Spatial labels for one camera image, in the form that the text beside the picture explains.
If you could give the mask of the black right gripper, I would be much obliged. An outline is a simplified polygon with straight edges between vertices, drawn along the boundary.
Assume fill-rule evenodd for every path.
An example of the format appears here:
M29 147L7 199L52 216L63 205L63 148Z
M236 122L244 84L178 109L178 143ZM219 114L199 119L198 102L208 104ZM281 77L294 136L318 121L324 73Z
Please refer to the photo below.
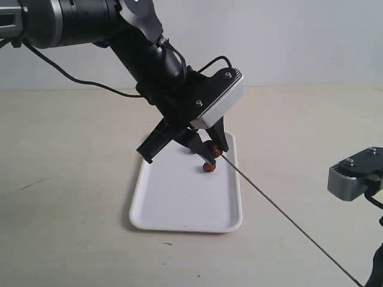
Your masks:
M381 245L375 252L372 260L372 271L365 287L382 287L382 248Z

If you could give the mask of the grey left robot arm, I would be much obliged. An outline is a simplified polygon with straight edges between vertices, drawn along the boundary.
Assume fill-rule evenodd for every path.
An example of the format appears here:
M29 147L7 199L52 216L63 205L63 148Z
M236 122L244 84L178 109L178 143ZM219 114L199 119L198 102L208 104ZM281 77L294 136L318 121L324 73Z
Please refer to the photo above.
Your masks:
M228 65L208 77L189 66L164 37L152 1L1 2L1 45L41 56L45 48L88 43L110 48L136 80L136 96L162 114L137 149L146 162L172 141L205 167L228 151L223 117L239 72Z

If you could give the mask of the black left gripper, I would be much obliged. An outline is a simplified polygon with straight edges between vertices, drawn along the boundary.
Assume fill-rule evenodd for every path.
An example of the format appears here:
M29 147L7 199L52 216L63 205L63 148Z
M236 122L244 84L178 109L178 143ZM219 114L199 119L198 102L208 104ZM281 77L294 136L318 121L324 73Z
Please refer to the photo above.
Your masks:
M205 146L205 141L213 141L222 152L228 152L224 117L206 130L194 128L190 124L192 116L196 115L197 109L202 106L202 102L197 100L197 92L202 89L208 78L191 71L185 86L180 90L158 90L151 97L151 103L158 108L163 118L137 149L147 163L151 164L154 157L172 141L188 148L211 165L215 165L216 161L212 152Z

